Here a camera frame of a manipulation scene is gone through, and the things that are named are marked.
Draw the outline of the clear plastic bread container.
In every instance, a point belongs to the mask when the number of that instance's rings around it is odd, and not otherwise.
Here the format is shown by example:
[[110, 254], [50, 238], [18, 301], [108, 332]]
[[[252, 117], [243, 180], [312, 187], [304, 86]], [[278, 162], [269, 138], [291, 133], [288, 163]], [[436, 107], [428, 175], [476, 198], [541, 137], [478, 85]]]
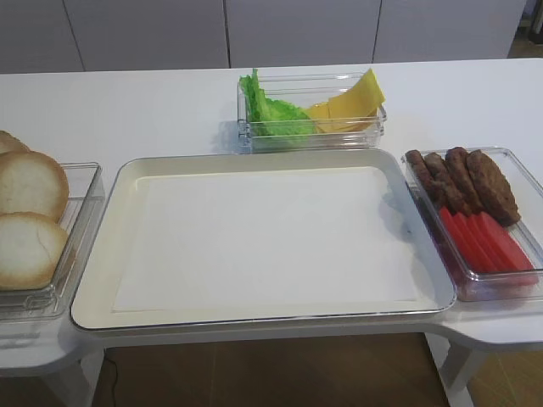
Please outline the clear plastic bread container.
[[51, 281], [43, 288], [1, 292], [1, 320], [52, 319], [62, 315], [76, 293], [104, 207], [102, 168], [95, 162], [62, 165], [70, 194], [59, 225], [67, 242]]

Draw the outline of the green lettuce leaf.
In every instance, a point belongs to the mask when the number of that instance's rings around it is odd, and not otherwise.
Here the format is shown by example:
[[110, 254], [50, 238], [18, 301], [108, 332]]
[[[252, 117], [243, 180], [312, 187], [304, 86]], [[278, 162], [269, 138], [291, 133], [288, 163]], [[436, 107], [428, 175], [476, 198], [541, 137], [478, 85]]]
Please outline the green lettuce leaf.
[[257, 69], [241, 76], [239, 85], [245, 95], [249, 122], [257, 124], [258, 136], [294, 137], [314, 133], [313, 121], [302, 108], [266, 95], [260, 87]]

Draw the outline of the flat yellow cheese slice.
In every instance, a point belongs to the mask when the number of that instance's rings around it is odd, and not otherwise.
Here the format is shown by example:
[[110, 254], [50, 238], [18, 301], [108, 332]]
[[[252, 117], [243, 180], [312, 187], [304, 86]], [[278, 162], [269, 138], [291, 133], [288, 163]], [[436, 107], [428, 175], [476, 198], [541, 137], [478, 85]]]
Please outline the flat yellow cheese slice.
[[367, 117], [350, 118], [349, 120], [320, 120], [316, 123], [316, 129], [321, 133], [364, 131], [374, 124], [377, 117], [377, 111], [373, 110]]

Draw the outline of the clear plastic lettuce cheese container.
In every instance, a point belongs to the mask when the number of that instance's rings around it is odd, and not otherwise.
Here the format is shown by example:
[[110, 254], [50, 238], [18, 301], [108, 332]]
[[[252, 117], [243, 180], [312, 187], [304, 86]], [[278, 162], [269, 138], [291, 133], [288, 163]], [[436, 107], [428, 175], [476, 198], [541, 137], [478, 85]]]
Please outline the clear plastic lettuce cheese container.
[[[329, 98], [340, 95], [352, 88], [367, 72], [336, 73], [322, 75], [282, 75], [258, 77], [260, 87], [269, 98], [290, 102], [304, 111]], [[316, 129], [320, 120], [311, 120], [315, 126], [313, 134], [294, 137], [260, 137], [256, 133], [257, 124], [249, 122], [248, 108], [243, 90], [237, 86], [238, 139], [240, 148], [246, 153], [271, 153], [304, 149], [335, 148], [373, 148], [384, 134], [387, 119], [383, 105], [378, 109], [378, 117], [373, 125], [364, 131], [346, 133], [321, 133]]]

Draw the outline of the upright yellow cheese slice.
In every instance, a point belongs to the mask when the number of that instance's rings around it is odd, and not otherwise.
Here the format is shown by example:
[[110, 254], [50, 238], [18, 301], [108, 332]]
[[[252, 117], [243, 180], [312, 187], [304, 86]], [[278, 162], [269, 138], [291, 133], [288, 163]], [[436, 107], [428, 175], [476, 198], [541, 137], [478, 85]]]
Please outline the upright yellow cheese slice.
[[376, 114], [384, 102], [385, 96], [377, 77], [369, 69], [352, 88], [325, 103], [311, 106], [305, 112], [313, 120], [365, 118]]

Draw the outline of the white rectangular serving tray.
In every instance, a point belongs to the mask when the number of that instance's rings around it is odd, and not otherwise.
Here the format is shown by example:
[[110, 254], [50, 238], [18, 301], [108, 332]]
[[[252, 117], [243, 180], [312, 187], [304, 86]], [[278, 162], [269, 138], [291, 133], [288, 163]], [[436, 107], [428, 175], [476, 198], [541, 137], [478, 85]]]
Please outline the white rectangular serving tray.
[[436, 314], [456, 289], [380, 149], [135, 159], [71, 306], [87, 330]]

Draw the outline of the leftmost brown meat patty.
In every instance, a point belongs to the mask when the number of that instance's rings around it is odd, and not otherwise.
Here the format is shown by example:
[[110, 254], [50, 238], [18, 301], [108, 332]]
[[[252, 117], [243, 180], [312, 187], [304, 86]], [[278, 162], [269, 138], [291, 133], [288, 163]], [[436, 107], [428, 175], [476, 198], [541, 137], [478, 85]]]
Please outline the leftmost brown meat patty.
[[406, 153], [406, 161], [411, 166], [430, 200], [438, 208], [447, 206], [445, 195], [429, 172], [422, 154], [418, 150], [410, 150]]

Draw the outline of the brown meat patty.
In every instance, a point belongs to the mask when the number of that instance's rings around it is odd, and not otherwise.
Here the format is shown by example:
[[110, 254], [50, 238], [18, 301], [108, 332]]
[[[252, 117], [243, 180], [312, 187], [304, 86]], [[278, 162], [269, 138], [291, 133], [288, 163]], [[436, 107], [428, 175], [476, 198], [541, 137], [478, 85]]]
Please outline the brown meat patty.
[[445, 195], [429, 172], [422, 154], [418, 150], [410, 150], [406, 153], [406, 161], [411, 166], [430, 200], [438, 208], [447, 206]]
[[484, 209], [484, 206], [479, 199], [467, 169], [467, 156], [468, 152], [463, 147], [449, 149], [445, 155], [445, 164], [451, 179], [462, 193], [471, 213], [478, 214]]
[[474, 189], [489, 215], [504, 227], [520, 221], [511, 186], [493, 159], [480, 149], [472, 151], [467, 155], [467, 169]]
[[432, 177], [443, 191], [449, 211], [452, 214], [460, 212], [463, 215], [470, 215], [472, 210], [452, 180], [442, 157], [437, 153], [429, 153], [424, 157], [424, 161]]

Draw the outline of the leftmost red tomato slice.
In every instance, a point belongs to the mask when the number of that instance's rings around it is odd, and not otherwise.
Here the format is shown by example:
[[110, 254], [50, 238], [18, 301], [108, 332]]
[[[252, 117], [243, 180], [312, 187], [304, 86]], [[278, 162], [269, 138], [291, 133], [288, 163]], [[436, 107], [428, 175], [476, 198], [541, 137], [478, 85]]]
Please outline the leftmost red tomato slice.
[[455, 225], [455, 222], [453, 220], [453, 215], [449, 212], [449, 210], [446, 207], [442, 207], [439, 210], [439, 217], [443, 221], [445, 228], [451, 235], [459, 253], [465, 259], [466, 263], [469, 265], [469, 268], [470, 268], [470, 264], [467, 262], [467, 259], [465, 257], [467, 251], [462, 245], [462, 235], [460, 231], [458, 230], [457, 226]]

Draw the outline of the red tomato slice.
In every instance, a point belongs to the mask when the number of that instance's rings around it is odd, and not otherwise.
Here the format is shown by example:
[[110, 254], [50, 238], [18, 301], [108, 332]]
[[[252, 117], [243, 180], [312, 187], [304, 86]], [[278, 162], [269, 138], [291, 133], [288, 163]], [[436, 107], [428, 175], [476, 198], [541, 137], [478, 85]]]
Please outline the red tomato slice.
[[521, 270], [523, 257], [518, 257], [516, 243], [493, 218], [481, 212], [469, 216], [467, 224], [499, 272]]
[[481, 212], [475, 216], [475, 221], [481, 231], [487, 236], [490, 246], [507, 264], [508, 270], [527, 271], [534, 269], [524, 251], [490, 215]]
[[453, 220], [462, 235], [462, 245], [466, 249], [467, 262], [473, 272], [497, 273], [501, 263], [495, 259], [494, 252], [490, 245], [484, 240], [483, 234], [476, 226], [473, 226], [470, 219], [458, 212], [453, 215]]
[[465, 259], [466, 263], [469, 265], [469, 268], [470, 268], [470, 264], [467, 262], [467, 259], [465, 257], [467, 251], [462, 245], [462, 235], [460, 231], [458, 230], [457, 226], [455, 225], [455, 222], [453, 220], [453, 215], [449, 212], [449, 210], [446, 207], [442, 207], [439, 210], [439, 217], [443, 221], [445, 228], [451, 235], [459, 253]]

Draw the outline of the clear plastic meat tomato container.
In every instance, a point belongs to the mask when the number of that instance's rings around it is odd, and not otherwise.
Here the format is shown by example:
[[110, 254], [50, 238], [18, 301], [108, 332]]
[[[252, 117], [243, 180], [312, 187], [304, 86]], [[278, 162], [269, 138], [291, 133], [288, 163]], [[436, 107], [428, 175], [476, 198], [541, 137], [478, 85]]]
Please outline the clear plastic meat tomato container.
[[[445, 161], [448, 150], [418, 151], [423, 157], [429, 153], [437, 153]], [[510, 150], [505, 148], [480, 148], [480, 150], [495, 161], [511, 186], [521, 219], [512, 226], [502, 227], [524, 251], [534, 266], [533, 270], [473, 272], [439, 217], [439, 210], [442, 207], [438, 208], [430, 200], [407, 163], [406, 152], [401, 161], [406, 167], [408, 185], [421, 215], [428, 224], [445, 267], [456, 285], [459, 299], [485, 301], [539, 298], [542, 295], [542, 187]]]

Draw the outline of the rightmost brown meat patty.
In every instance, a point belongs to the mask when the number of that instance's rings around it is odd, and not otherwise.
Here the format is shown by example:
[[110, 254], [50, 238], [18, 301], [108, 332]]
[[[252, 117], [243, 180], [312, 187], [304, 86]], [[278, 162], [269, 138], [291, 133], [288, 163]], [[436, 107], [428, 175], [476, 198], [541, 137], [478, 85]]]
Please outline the rightmost brown meat patty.
[[472, 151], [467, 155], [467, 169], [474, 189], [489, 215], [504, 227], [520, 221], [511, 186], [493, 159], [480, 149]]

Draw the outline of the upper bread bun slice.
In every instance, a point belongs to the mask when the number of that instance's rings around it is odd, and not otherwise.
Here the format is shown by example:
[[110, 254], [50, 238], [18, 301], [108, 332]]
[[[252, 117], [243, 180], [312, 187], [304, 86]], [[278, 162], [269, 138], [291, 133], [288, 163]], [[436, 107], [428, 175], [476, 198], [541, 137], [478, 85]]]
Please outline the upper bread bun slice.
[[31, 212], [55, 222], [63, 216], [69, 182], [62, 166], [44, 153], [1, 155], [1, 214]]

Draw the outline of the bread bun slice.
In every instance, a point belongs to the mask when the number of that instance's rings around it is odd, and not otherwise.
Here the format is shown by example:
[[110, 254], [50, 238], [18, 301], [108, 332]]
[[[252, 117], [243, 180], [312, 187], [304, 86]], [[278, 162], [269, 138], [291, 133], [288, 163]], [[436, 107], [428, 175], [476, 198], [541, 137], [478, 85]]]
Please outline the bread bun slice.
[[68, 234], [47, 216], [21, 212], [1, 216], [1, 289], [33, 290], [52, 279]]
[[31, 150], [18, 138], [7, 131], [0, 131], [0, 154], [10, 152], [30, 152]]
[[55, 222], [63, 216], [69, 182], [62, 166], [44, 153], [1, 155], [1, 214], [31, 212]]

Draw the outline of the front bread bun slice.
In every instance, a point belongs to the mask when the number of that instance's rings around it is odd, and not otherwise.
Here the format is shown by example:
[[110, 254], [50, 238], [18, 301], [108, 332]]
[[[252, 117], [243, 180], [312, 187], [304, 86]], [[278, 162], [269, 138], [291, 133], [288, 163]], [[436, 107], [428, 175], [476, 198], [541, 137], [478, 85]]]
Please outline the front bread bun slice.
[[1, 289], [33, 290], [52, 279], [68, 234], [47, 216], [21, 212], [1, 216]]

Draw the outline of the rightmost red tomato slice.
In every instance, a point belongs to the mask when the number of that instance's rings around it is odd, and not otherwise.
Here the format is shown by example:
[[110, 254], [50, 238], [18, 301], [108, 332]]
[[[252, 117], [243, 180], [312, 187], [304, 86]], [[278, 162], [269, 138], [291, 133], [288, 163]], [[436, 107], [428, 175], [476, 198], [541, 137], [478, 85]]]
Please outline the rightmost red tomato slice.
[[487, 236], [490, 246], [507, 264], [508, 270], [527, 271], [534, 269], [524, 251], [490, 215], [481, 212], [475, 216], [475, 221], [481, 231]]

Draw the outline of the left bread bun slice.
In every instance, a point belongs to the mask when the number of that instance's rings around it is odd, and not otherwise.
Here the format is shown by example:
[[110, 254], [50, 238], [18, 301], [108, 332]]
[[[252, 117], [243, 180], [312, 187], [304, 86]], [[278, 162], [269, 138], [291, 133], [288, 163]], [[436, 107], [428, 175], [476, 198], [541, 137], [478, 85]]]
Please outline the left bread bun slice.
[[0, 131], [0, 154], [10, 152], [30, 152], [31, 150], [18, 138], [7, 131]]

